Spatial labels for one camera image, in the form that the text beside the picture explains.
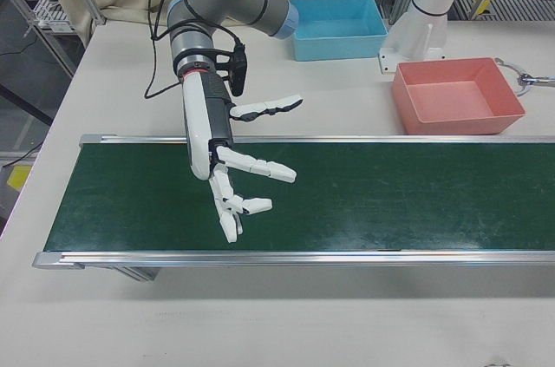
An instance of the robot finger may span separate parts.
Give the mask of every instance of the robot finger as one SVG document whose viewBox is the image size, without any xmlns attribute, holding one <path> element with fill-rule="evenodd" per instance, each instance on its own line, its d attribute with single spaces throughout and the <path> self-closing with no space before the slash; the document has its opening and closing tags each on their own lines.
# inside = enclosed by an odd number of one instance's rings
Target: robot finger
<svg viewBox="0 0 555 367">
<path fill-rule="evenodd" d="M 241 105 L 233 107 L 229 114 L 233 120 L 253 121 L 260 115 L 274 115 L 284 113 L 298 107 L 303 102 L 303 97 L 299 94 L 288 96 L 280 100 L 258 102 L 255 104 Z"/>
<path fill-rule="evenodd" d="M 218 147 L 216 152 L 221 163 L 244 172 L 262 174 L 263 176 L 289 183 L 293 183 L 297 177 L 297 173 L 293 169 L 275 161 L 262 161 L 222 146 Z"/>
</svg>

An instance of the robotic hand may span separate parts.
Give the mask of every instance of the robotic hand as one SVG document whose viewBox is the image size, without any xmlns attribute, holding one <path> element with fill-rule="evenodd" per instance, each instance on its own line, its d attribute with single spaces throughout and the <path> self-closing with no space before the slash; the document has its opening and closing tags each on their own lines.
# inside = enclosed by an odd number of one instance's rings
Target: robotic hand
<svg viewBox="0 0 555 367">
<path fill-rule="evenodd" d="M 187 146 L 195 176 L 208 180 L 219 222 L 229 242 L 243 232 L 241 214 L 272 208 L 269 199 L 249 199 L 232 188 L 228 167 L 294 182 L 295 171 L 279 163 L 262 161 L 233 150 L 230 119 L 252 121 L 260 115 L 290 111 L 301 104 L 300 95 L 273 102 L 236 106 L 227 91 L 243 93 L 246 75 L 245 46 L 221 22 L 228 16 L 277 38 L 290 36 L 298 13 L 286 0 L 173 0 L 168 8 L 173 68 L 183 89 Z M 235 41 L 233 52 L 213 47 L 212 33 L 222 29 Z M 219 62 L 224 57 L 227 62 Z M 222 77 L 218 71 L 226 71 Z"/>
</svg>

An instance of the green conveyor belt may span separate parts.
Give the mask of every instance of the green conveyor belt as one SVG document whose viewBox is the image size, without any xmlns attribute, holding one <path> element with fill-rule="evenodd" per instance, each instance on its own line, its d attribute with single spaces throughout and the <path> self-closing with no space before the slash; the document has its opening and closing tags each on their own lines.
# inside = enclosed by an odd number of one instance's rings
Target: green conveyor belt
<svg viewBox="0 0 555 367">
<path fill-rule="evenodd" d="M 274 209 L 229 245 L 183 144 L 86 144 L 52 251 L 555 250 L 555 145 L 261 143 L 295 184 L 231 171 Z"/>
</svg>

